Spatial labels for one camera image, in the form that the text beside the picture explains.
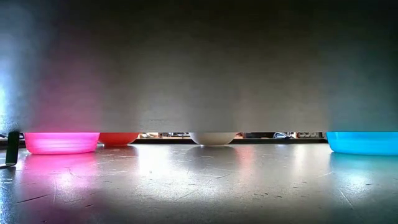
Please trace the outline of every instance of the pink bowl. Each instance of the pink bowl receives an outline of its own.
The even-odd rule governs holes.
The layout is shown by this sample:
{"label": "pink bowl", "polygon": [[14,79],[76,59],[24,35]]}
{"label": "pink bowl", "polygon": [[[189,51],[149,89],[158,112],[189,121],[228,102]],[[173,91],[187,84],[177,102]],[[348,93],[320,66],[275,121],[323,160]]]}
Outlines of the pink bowl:
{"label": "pink bowl", "polygon": [[32,154],[77,154],[95,151],[99,136],[99,133],[25,133],[25,143]]}

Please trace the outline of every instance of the white bowl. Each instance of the white bowl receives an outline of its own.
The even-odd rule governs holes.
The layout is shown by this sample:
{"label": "white bowl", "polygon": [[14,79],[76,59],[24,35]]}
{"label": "white bowl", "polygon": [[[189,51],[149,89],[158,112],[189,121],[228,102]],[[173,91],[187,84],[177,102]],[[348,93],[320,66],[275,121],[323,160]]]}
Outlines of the white bowl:
{"label": "white bowl", "polygon": [[230,143],[236,133],[189,133],[192,140],[202,146],[222,146]]}

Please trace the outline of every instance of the plastic bowl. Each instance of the plastic bowl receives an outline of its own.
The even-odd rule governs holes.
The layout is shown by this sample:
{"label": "plastic bowl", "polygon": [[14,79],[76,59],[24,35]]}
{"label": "plastic bowl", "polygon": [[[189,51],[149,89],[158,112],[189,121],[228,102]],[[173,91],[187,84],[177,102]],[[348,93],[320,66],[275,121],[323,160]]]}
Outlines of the plastic bowl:
{"label": "plastic bowl", "polygon": [[101,133],[99,142],[105,146],[125,146],[138,138],[139,133]]}
{"label": "plastic bowl", "polygon": [[77,154],[95,151],[99,136],[99,133],[25,133],[25,143],[32,154]]}
{"label": "plastic bowl", "polygon": [[230,143],[236,133],[189,133],[192,140],[202,146],[223,146]]}
{"label": "plastic bowl", "polygon": [[398,132],[327,132],[331,150],[360,155],[398,155]]}

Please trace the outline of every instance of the blue bowl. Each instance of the blue bowl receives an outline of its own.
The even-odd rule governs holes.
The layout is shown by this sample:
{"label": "blue bowl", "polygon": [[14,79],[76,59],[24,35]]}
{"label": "blue bowl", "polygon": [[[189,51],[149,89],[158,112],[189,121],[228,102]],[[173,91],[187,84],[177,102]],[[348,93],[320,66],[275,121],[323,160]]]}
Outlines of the blue bowl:
{"label": "blue bowl", "polygon": [[326,135],[335,152],[398,156],[398,132],[327,132]]}

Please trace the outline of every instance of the gray table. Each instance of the gray table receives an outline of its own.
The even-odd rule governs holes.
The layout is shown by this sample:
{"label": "gray table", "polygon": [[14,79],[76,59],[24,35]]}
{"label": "gray table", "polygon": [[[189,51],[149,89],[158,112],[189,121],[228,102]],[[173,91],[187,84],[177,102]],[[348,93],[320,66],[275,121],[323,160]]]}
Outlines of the gray table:
{"label": "gray table", "polygon": [[396,223],[397,169],[327,144],[22,150],[0,170],[0,222]]}

